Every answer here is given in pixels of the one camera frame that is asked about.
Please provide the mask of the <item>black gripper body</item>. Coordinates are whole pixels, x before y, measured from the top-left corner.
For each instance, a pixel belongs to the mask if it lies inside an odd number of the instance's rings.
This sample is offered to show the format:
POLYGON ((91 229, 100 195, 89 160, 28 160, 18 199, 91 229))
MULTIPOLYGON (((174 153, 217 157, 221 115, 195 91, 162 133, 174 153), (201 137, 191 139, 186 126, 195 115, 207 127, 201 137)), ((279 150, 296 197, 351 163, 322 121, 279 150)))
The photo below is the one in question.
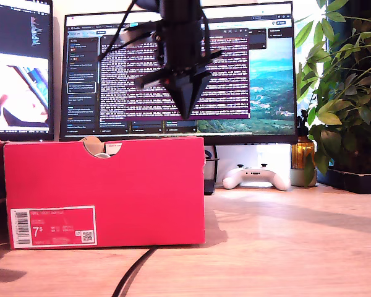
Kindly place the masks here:
POLYGON ((163 57, 163 67, 155 72, 135 79, 138 89, 144 89, 161 83, 171 76, 190 77, 208 72, 207 65, 213 63, 221 55, 219 49, 210 49, 210 32, 204 20, 188 23, 174 23, 161 20, 157 23, 155 41, 158 54, 163 57))

